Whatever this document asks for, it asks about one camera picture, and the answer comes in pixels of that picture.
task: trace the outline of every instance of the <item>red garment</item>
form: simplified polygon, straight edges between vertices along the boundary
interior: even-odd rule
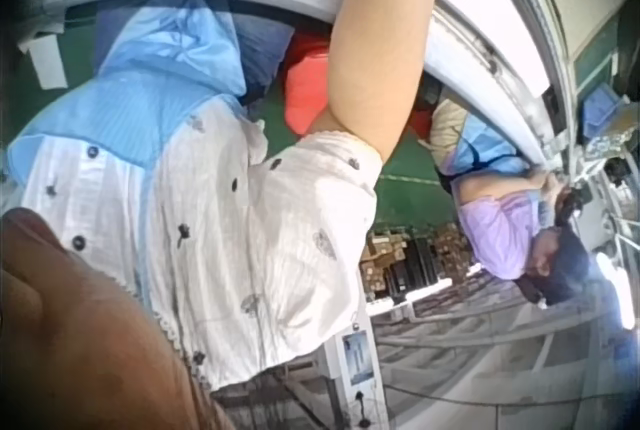
[[[296,32],[285,57],[285,75],[284,119],[293,133],[303,136],[329,103],[329,38]],[[428,140],[431,115],[427,107],[411,113],[408,125],[418,138]]]

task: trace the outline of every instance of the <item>white blouse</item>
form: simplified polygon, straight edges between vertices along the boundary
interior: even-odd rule
[[[146,279],[146,305],[215,390],[315,350],[358,305],[380,156],[333,132],[264,161],[266,151],[259,124],[213,99],[169,141],[151,182],[105,149],[46,137],[21,205],[132,294]]]

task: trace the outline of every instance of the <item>floor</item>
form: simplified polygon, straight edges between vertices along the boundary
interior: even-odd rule
[[[91,20],[78,19],[58,38],[70,89],[86,82],[92,75],[94,26]],[[3,140],[10,141],[40,109],[67,91],[41,90],[31,59],[22,58],[9,88],[9,112],[3,122]],[[264,102],[264,119],[272,153],[295,143],[295,136],[284,123],[283,95],[279,85],[274,85]],[[452,221],[455,216],[451,198],[438,185],[429,153],[411,135],[402,139],[393,158],[384,167],[376,192],[376,228],[413,226],[424,229]]]

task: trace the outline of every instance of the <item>person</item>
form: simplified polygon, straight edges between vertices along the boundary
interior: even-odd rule
[[[19,205],[106,277],[96,285],[135,297],[206,392],[307,354],[355,316],[373,187],[411,110],[434,1],[344,0],[329,105],[268,160],[262,126],[238,103],[247,88],[228,2],[128,2],[94,78],[9,146]],[[103,11],[99,24],[123,10]],[[46,258],[36,263],[49,270]],[[79,290],[65,282],[53,283]],[[100,325],[94,308],[82,315]],[[119,312],[109,308],[122,324]],[[135,348],[124,338],[109,347],[123,359]],[[44,377],[30,385],[56,385]],[[6,388],[3,397],[14,398]],[[73,409],[78,420],[86,405]]]
[[[423,144],[454,198],[476,259],[496,277],[514,281],[533,303],[554,305],[581,293],[589,255],[566,212],[557,222],[555,216],[565,202],[575,208],[575,193],[554,173],[531,167],[467,108],[444,89]]]
[[[233,428],[130,294],[34,212],[1,225],[2,428]]]

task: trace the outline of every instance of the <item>purple shirt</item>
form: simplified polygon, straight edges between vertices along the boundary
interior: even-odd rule
[[[528,192],[500,200],[484,197],[458,207],[458,216],[478,261],[498,278],[524,273],[529,247],[538,232],[538,212]]]

